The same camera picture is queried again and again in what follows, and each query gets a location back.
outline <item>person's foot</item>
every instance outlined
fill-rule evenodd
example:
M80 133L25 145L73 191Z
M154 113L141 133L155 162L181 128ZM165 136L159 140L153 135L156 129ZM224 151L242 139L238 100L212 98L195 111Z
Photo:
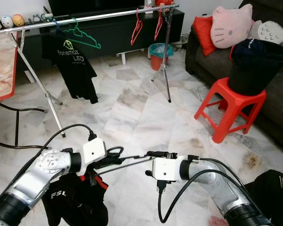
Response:
M208 220L209 226L229 226L226 220L211 216L211 218Z

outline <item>marble floor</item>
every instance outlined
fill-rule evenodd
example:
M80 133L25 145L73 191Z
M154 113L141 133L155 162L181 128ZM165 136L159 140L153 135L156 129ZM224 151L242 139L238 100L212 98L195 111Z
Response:
M146 53L126 54L126 65L114 56L91 61L98 77L93 78L99 102L72 99L57 68L37 71L52 95L63 101L55 105L63 126L84 123L106 142L106 147L123 146L123 156L145 154L147 151L177 152L217 158L228 164L245 183L268 169L283 172L283 149L256 126L248 134L240 131L228 135L223 143L212 141L213 130L200 118L195 120L208 87L184 69L184 50L175 52L167 67L172 103L166 98L164 80L154 82L154 74ZM15 95L3 101L12 107L43 107L48 109L44 94L36 83L17 75ZM211 107L209 115L218 121L222 111ZM15 114L0 108L0 141L14 141ZM238 119L236 124L243 123ZM42 145L58 130L52 113L20 113L19 145ZM52 141L53 149L81 149L87 141L82 128L66 131ZM36 149L12 150L0 147L0 193ZM109 184L105 201L109 226L159 226L156 181L145 176L151 162L124 168L103 175ZM163 215L183 184L168 185L163 194ZM192 184L176 204L167 226L207 226L210 215L219 215L211 198L198 184ZM42 202L23 219L22 226L48 225Z

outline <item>green hanger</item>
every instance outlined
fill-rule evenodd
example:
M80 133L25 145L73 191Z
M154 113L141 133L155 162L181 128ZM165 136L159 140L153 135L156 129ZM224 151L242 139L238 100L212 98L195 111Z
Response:
M79 23L77 22L77 20L73 17L72 19L74 19L76 21L76 25L73 29L68 29L68 30L65 30L63 31L64 33L69 33L69 32L72 32L74 36L77 36L77 37L87 37L91 40L93 40L95 42L95 45L92 45L92 44L89 44L89 43L85 43L85 42L82 42L82 41L78 41L78 40L74 40L74 39L67 39L67 40L70 40L70 41L74 41L74 42L78 42L78 43L81 43L81 44L84 44L84 45L87 45L87 46L92 46L92 47L95 47L95 48L101 48L101 45L93 38L91 37L90 35L86 34L85 32L82 32L78 25Z

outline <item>pink table top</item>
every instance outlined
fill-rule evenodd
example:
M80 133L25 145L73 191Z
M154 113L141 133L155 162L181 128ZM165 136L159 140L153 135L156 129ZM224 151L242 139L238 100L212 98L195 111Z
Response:
M0 101L15 93L16 60L13 42L7 34L0 34Z

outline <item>sofa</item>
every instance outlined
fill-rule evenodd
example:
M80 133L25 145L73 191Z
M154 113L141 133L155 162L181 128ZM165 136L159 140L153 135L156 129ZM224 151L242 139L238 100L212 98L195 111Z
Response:
M271 20L283 27L283 0L244 0L253 5L253 20ZM201 77L209 85L217 79L229 76L232 62L230 48L216 49L204 56L197 36L191 28L185 56L188 73ZM283 145L283 68L266 87L267 98L255 123Z

